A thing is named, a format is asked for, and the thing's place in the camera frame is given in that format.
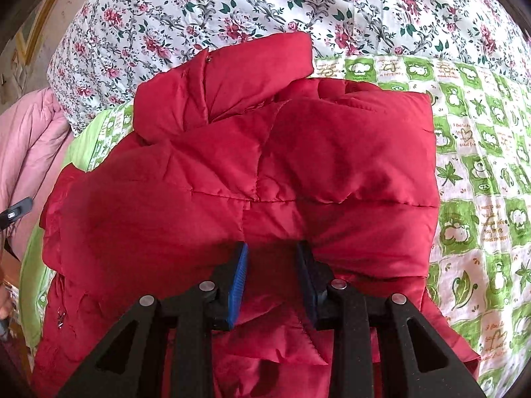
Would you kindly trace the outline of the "person's left hand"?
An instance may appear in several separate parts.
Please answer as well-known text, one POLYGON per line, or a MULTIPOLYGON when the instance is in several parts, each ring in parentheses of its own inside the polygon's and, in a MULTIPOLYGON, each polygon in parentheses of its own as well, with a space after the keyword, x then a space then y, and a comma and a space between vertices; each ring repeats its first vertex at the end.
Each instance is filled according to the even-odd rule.
POLYGON ((4 272, 1 271, 0 276, 0 319, 4 320, 8 318, 13 311, 13 301, 10 291, 4 284, 4 272))

